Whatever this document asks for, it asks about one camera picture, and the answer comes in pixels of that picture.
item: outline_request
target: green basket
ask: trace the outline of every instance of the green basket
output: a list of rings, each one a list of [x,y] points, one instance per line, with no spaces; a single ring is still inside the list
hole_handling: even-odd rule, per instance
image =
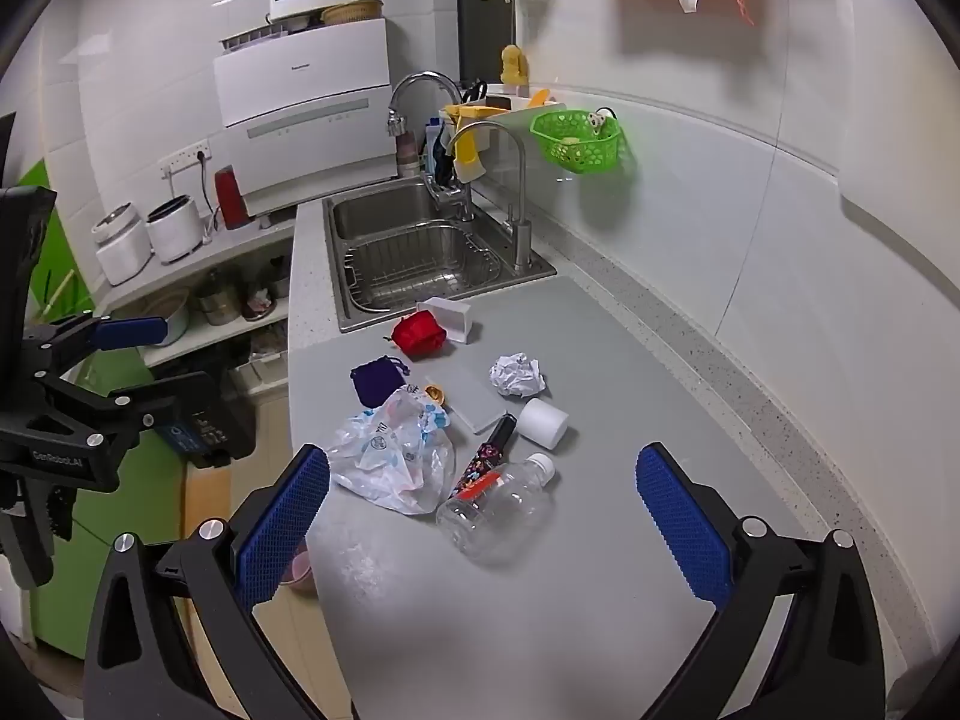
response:
[[[530,122],[530,132],[544,157],[564,170],[575,173],[603,172],[619,160],[623,130],[608,116],[600,132],[587,120],[590,111],[548,111]]]

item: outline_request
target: blue gripper pad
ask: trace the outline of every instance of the blue gripper pad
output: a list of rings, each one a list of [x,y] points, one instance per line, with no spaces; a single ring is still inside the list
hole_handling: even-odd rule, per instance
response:
[[[733,592],[730,551],[654,446],[637,457],[637,492],[693,594],[722,608]]]
[[[272,503],[237,553],[234,589],[244,608],[251,610],[274,597],[329,487],[326,455],[318,447],[304,445],[290,469],[268,488],[274,495]]]
[[[93,330],[93,346],[102,351],[128,349],[160,343],[167,335],[167,323],[161,317],[107,319]]]

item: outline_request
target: red thermos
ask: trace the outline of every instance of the red thermos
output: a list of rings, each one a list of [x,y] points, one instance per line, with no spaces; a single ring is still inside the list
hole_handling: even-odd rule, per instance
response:
[[[218,170],[213,176],[213,186],[217,190],[217,201],[220,211],[224,215],[224,224],[227,230],[235,230],[244,224],[253,221],[247,213],[247,204],[240,194],[237,178],[233,174],[233,167],[227,166]]]

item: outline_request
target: purple pouch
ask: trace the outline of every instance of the purple pouch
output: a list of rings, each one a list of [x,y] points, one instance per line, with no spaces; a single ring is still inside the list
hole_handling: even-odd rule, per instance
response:
[[[355,367],[350,372],[357,397],[368,409],[382,406],[396,389],[406,384],[403,377],[409,375],[410,369],[403,365],[402,360],[387,355]]]

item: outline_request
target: wicker basket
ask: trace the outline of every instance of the wicker basket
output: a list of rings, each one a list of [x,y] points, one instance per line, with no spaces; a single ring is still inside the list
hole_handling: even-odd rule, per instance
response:
[[[323,11],[323,23],[327,26],[338,23],[366,22],[379,19],[383,15],[383,3],[380,0],[357,0],[346,5],[333,5]]]

